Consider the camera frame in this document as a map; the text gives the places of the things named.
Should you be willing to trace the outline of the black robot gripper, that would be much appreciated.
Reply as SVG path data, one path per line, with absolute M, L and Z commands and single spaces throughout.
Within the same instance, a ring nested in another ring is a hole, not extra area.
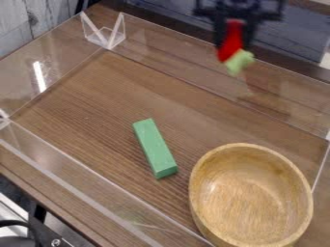
M 244 25 L 244 47 L 249 48 L 258 30 L 260 20 L 281 20 L 286 0 L 215 0 L 206 6 L 195 0 L 195 16 L 214 20 L 214 45 L 221 48 L 226 38 L 226 18 L 246 19 Z

